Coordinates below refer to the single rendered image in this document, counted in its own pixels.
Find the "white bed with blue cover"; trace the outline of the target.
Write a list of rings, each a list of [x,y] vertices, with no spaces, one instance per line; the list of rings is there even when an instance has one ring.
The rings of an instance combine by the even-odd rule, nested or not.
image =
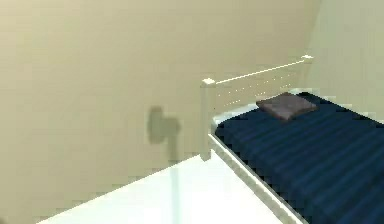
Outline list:
[[[200,155],[218,155],[282,224],[384,224],[384,124],[291,83],[312,57],[201,84]],[[317,106],[283,121],[256,102]]]

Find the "grey purple pillow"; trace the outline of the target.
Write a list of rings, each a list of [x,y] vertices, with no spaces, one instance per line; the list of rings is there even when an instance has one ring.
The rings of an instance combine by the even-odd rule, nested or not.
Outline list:
[[[315,111],[317,106],[308,100],[289,92],[260,100],[256,105],[269,115],[288,121],[299,115]]]

